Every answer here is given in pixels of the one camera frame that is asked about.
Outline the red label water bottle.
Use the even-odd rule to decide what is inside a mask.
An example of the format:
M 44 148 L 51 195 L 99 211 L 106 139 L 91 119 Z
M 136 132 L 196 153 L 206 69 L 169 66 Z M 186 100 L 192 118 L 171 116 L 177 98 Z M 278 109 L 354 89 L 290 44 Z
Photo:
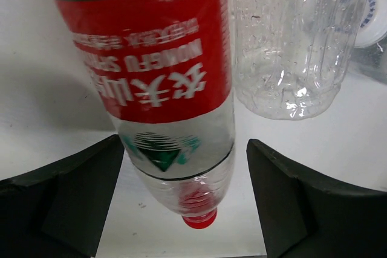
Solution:
M 230 184 L 228 0 L 54 0 L 153 197 L 195 229 Z

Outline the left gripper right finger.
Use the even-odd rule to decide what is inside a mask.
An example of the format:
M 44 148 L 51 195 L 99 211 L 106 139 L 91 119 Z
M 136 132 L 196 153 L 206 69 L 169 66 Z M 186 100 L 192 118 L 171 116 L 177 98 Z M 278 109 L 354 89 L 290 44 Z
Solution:
M 259 140 L 246 149 L 268 257 L 385 257 L 386 193 L 334 179 Z

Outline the clear unlabelled plastic bottle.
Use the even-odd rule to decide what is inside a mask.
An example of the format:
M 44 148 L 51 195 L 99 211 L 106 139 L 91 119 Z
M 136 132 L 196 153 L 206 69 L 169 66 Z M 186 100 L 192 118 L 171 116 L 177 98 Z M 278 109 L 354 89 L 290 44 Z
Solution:
M 272 120 L 325 112 L 345 77 L 366 0 L 232 0 L 238 100 Z

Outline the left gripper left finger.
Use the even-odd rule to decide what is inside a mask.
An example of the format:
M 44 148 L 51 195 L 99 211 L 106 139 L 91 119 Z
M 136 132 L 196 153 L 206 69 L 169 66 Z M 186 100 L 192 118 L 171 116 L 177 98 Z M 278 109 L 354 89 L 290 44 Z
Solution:
M 122 166 L 112 135 L 1 181 L 1 257 L 95 257 Z

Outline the green blue label bottle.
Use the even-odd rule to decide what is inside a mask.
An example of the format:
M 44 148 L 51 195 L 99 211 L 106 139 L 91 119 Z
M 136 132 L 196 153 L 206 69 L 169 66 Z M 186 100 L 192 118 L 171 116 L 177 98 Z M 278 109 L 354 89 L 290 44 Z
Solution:
M 386 0 L 367 0 L 350 68 L 386 83 Z

